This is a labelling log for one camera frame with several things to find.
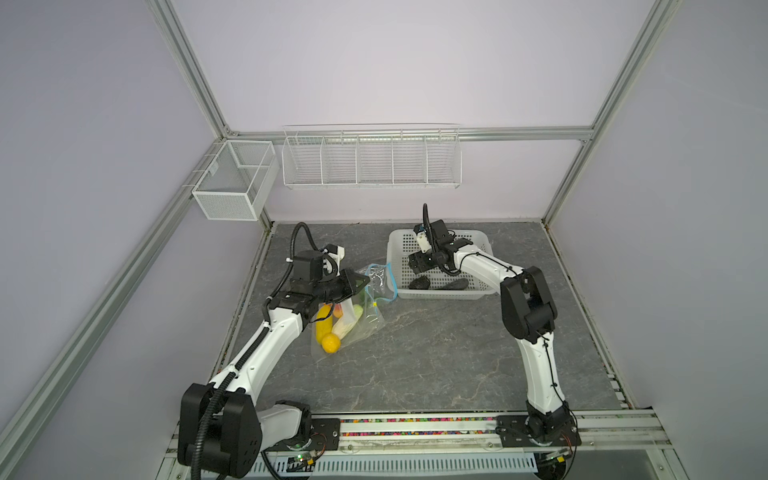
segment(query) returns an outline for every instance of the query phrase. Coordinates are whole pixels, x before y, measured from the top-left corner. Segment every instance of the yellow vegetable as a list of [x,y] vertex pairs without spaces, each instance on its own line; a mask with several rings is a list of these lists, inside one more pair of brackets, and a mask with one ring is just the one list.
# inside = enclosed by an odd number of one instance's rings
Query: yellow vegetable
[[339,347],[341,347],[341,340],[339,340],[339,337],[328,333],[323,337],[323,350],[325,350],[327,353],[335,353],[339,350]]
[[330,305],[321,306],[320,310],[317,312],[317,319],[328,316],[325,320],[315,322],[315,339],[321,344],[323,343],[323,337],[331,333],[331,329],[333,328],[333,318],[328,315],[329,313],[331,313]]

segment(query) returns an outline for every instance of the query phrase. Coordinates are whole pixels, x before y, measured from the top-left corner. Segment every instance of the white wire basket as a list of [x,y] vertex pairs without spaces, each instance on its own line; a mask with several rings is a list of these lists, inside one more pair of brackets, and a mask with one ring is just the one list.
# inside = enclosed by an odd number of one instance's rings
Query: white wire basket
[[287,134],[283,181],[288,188],[458,187],[458,128]]
[[210,220],[259,220],[279,169],[271,141],[227,140],[192,194]]
[[[458,238],[471,240],[478,248],[493,255],[488,236],[479,230],[453,230]],[[386,261],[392,267],[392,276],[397,284],[397,294],[402,298],[418,298],[425,300],[477,300],[485,295],[491,295],[495,291],[485,282],[478,280],[468,273],[460,273],[458,276],[449,276],[439,269],[432,269],[418,275],[413,273],[408,266],[408,255],[420,251],[416,243],[416,234],[413,230],[395,230],[389,235],[386,246]],[[469,280],[466,290],[409,290],[407,287],[417,276],[429,278],[429,288],[438,289],[459,278]]]

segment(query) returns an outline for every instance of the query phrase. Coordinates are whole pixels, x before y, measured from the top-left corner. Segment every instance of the aluminum profile beam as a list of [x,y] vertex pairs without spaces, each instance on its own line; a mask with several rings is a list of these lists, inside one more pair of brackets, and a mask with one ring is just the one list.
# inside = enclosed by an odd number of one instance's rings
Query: aluminum profile beam
[[192,46],[184,34],[184,29],[170,0],[146,0],[146,2],[211,130],[218,138],[230,136],[232,132],[216,103],[214,93],[203,75],[200,63],[192,51]]
[[221,149],[214,142],[0,434],[0,480],[12,478],[192,202],[192,188]]
[[683,0],[656,0],[656,3],[654,3],[653,8],[645,19],[643,28],[640,30],[640,33],[637,35],[637,38],[632,45],[627,60],[621,67],[618,77],[614,81],[611,90],[608,92],[608,96],[605,98],[605,102],[592,124],[592,129],[594,131],[592,138],[582,141],[581,148],[576,153],[576,158],[568,168],[568,172],[565,174],[563,181],[555,192],[552,202],[549,204],[549,208],[547,208],[547,212],[543,219],[545,225],[551,224],[555,215],[557,215],[562,207],[568,193],[571,191],[579,174],[582,172],[584,165],[594,153],[594,149],[597,147],[600,139],[607,130],[608,125],[619,110],[622,101],[627,97],[627,93],[632,88],[632,85],[637,79],[643,66],[645,66],[659,37],[669,25],[670,20],[675,12],[677,12],[682,1]]
[[[437,129],[428,130],[403,130],[408,134],[437,134]],[[458,139],[460,141],[513,141],[513,140],[590,140],[593,134],[592,127],[484,127],[484,128],[459,128]],[[368,134],[375,136],[398,134],[400,130],[381,131],[351,131],[351,130],[327,130],[299,132],[299,135],[312,137],[339,137],[341,135]],[[274,144],[283,144],[286,139],[284,131],[263,131],[237,133],[230,136],[231,140],[262,140],[271,141]]]

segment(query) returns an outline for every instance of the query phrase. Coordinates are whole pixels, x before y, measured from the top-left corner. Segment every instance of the transparent plastic bag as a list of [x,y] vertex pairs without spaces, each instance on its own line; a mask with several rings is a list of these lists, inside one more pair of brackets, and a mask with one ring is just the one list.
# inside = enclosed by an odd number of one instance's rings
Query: transparent plastic bag
[[324,359],[345,346],[371,336],[384,324],[379,304],[397,298],[397,285],[389,264],[373,263],[357,272],[370,278],[363,291],[333,306],[332,312],[329,310],[331,306],[321,305],[315,315],[315,319],[320,319],[312,323],[310,352],[315,360]]

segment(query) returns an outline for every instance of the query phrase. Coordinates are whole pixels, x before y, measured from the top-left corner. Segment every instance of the gray marble surface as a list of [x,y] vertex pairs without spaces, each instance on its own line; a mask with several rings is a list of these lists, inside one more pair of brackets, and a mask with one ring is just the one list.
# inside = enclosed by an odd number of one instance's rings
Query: gray marble surface
[[[346,248],[342,267],[386,262],[392,230],[410,224],[310,225],[319,247]],[[544,272],[558,319],[554,356],[573,409],[618,409],[600,356],[576,299],[539,223],[457,223],[450,228],[488,235],[494,256]],[[235,351],[262,322],[260,305],[280,281],[293,225],[279,224],[254,287]],[[300,233],[296,249],[308,248]],[[264,385],[259,409],[277,400],[305,402],[315,413],[351,411],[525,410],[520,350],[502,325],[498,295],[480,300],[397,299],[384,306],[385,324],[368,339],[320,361],[307,329],[289,346]]]

